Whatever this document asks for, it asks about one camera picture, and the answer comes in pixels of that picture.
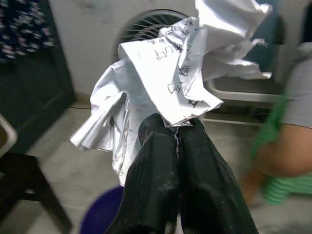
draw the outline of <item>purple bucket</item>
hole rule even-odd
[[[101,195],[87,211],[80,234],[103,234],[113,222],[122,199],[123,187]]]

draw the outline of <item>cabinet door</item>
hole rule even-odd
[[[66,60],[48,0],[40,1],[55,47],[0,63],[0,112],[18,133],[24,153],[74,101]]]

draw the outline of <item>navy blue floral fabric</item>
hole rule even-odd
[[[53,46],[39,0],[0,0],[0,62]]]

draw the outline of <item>crumpled paper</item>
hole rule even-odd
[[[160,113],[168,127],[213,110],[222,101],[203,81],[222,76],[269,78],[245,55],[261,39],[251,37],[272,11],[254,0],[196,0],[198,17],[162,28],[156,39],[119,45],[120,61],[99,79],[91,95],[91,116],[73,134],[80,149],[113,151],[113,169],[124,185],[140,144],[141,122]],[[202,77],[203,59],[209,66]]]

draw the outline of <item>tiled floor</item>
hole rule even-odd
[[[111,169],[111,153],[78,151],[69,136],[89,116],[89,110],[69,109],[29,151],[37,156],[56,195],[78,234],[81,219],[92,202],[118,185]],[[256,127],[206,123],[206,131],[239,178],[250,166],[248,151]],[[251,208],[262,234],[310,234],[312,197],[292,196],[280,206],[261,203]],[[21,201],[0,227],[0,234],[59,234],[36,202]]]

